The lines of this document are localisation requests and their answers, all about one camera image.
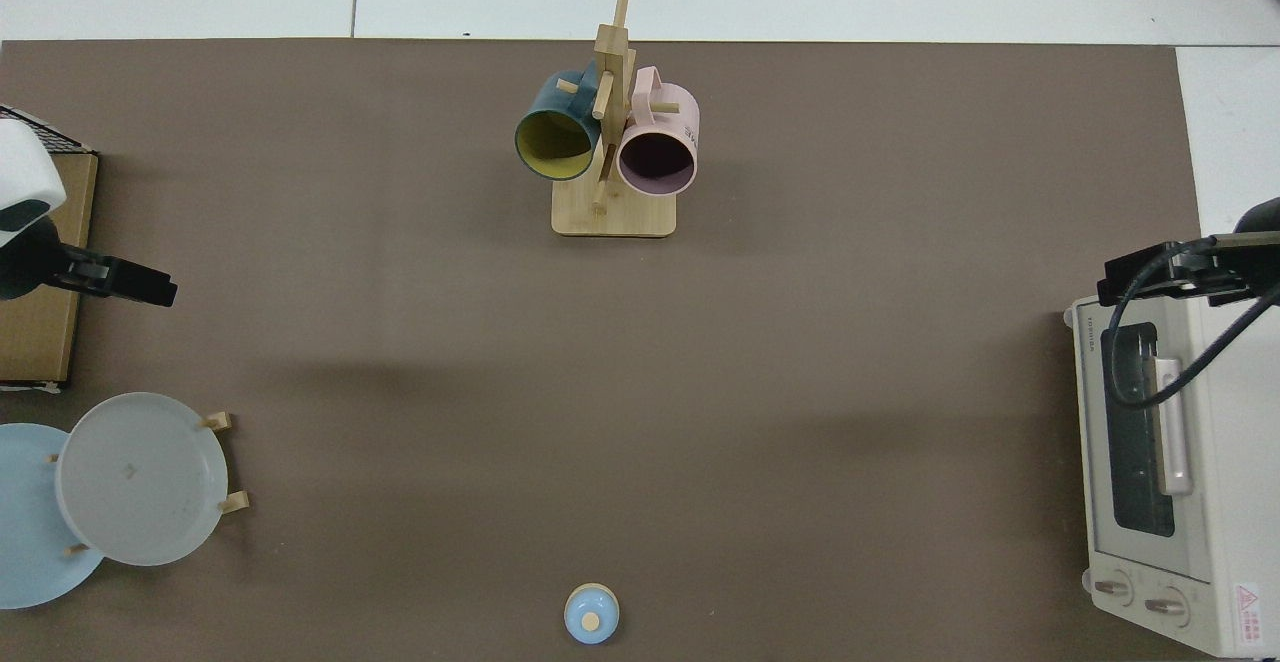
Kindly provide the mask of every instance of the mug tree stand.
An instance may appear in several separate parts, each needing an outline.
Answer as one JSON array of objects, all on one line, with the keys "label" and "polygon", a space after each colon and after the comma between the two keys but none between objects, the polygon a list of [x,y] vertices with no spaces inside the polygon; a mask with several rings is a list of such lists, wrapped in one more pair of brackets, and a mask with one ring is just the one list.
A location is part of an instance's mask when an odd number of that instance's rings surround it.
[{"label": "mug tree stand", "polygon": [[667,237],[676,232],[676,196],[653,197],[617,179],[618,143],[631,108],[636,51],[628,46],[627,0],[618,0],[613,24],[595,36],[600,87],[591,117],[600,120],[591,165],[573,179],[552,183],[552,229],[568,237]]}]

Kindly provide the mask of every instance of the oven window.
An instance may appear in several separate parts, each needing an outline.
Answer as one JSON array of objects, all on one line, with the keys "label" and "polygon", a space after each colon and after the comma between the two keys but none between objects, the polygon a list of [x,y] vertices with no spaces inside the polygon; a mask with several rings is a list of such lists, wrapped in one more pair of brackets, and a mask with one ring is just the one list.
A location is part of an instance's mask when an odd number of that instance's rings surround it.
[{"label": "oven window", "polygon": [[[1110,375],[1116,348],[1116,382],[1130,397],[1148,394],[1144,360],[1156,356],[1156,325],[1142,323],[1102,333],[1102,374]],[[1116,524],[1142,533],[1174,535],[1174,501],[1156,480],[1156,411],[1125,410],[1107,398],[1111,502]]]}]

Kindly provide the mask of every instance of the pink mug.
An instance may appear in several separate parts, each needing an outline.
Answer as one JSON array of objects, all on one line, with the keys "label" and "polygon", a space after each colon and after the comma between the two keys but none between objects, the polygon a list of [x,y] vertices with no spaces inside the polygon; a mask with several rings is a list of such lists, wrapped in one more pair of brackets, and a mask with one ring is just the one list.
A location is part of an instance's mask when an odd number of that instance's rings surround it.
[{"label": "pink mug", "polygon": [[698,101],[680,85],[663,83],[658,68],[636,70],[631,115],[618,143],[622,182],[663,197],[684,192],[698,174]]}]

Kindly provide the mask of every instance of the light blue plate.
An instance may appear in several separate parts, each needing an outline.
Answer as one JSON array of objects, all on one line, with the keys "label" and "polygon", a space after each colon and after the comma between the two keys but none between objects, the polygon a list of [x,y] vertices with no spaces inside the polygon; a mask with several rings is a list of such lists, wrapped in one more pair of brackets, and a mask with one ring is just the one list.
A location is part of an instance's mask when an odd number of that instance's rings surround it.
[{"label": "light blue plate", "polygon": [[582,644],[600,644],[618,629],[618,598],[602,584],[575,589],[564,603],[564,629]]},{"label": "light blue plate", "polygon": [[45,425],[0,425],[0,610],[36,607],[76,589],[102,561],[79,544],[58,508],[54,478],[67,433]]}]

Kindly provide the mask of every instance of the white plate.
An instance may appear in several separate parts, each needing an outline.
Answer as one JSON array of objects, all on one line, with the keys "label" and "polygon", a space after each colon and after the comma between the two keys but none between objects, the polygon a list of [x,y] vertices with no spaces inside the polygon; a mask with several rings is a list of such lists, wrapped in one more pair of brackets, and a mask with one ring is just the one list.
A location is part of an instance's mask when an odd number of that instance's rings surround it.
[{"label": "white plate", "polygon": [[45,425],[0,425],[0,610],[22,610],[76,589],[102,561],[78,543],[58,511],[47,457],[63,448],[64,430]]},{"label": "white plate", "polygon": [[200,421],[150,392],[92,407],[58,460],[58,503],[72,531],[127,565],[165,565],[205,543],[227,499],[227,458]]}]

